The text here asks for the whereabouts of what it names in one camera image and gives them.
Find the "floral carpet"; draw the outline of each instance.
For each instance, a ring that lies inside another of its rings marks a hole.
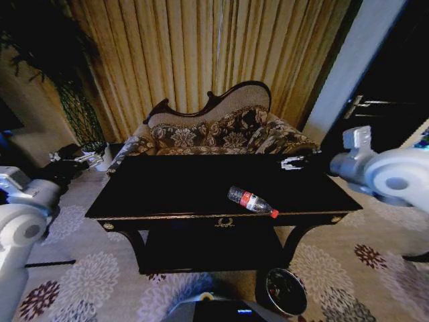
[[[129,242],[84,218],[105,183],[89,170],[62,196],[29,262],[77,262],[30,268],[14,321],[160,321],[182,299],[213,289],[254,301],[254,271],[139,275]],[[303,238],[290,270],[306,286],[308,308],[291,321],[429,321],[429,264],[402,259],[429,250],[429,215],[346,190],[364,210]],[[276,231],[284,241],[290,227]]]

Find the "curtain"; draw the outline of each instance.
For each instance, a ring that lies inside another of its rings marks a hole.
[[[248,80],[271,89],[271,110],[292,125],[350,0],[74,0],[73,14],[100,51],[91,64],[103,131],[123,141],[162,99],[202,109]]]

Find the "plastic bottle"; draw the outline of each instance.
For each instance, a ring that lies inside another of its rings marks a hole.
[[[232,186],[229,189],[228,198],[243,207],[246,207],[250,211],[254,211],[256,213],[269,213],[273,218],[277,218],[279,215],[279,211],[273,209],[265,200],[255,196],[249,191],[237,188],[236,186]]]

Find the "door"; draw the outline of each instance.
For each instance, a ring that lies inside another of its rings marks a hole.
[[[429,2],[409,1],[322,150],[343,151],[342,133],[370,125],[376,152],[398,148],[429,118]]]

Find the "lower shelf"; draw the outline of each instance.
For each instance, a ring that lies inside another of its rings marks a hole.
[[[276,267],[282,245],[273,227],[157,229],[149,232],[142,274]]]

